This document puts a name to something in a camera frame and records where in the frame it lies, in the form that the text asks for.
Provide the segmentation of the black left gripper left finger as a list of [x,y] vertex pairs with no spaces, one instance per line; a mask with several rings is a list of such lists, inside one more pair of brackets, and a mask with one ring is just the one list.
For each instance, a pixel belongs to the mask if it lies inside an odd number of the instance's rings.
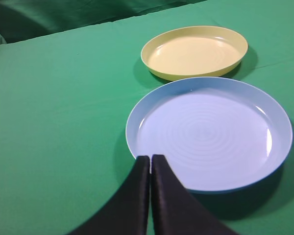
[[71,235],[145,235],[149,209],[150,159],[139,156],[109,201]]

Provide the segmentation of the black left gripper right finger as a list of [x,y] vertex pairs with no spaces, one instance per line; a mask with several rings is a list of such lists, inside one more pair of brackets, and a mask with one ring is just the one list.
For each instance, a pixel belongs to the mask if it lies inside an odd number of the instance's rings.
[[151,206],[156,235],[236,235],[181,184],[165,156],[151,158]]

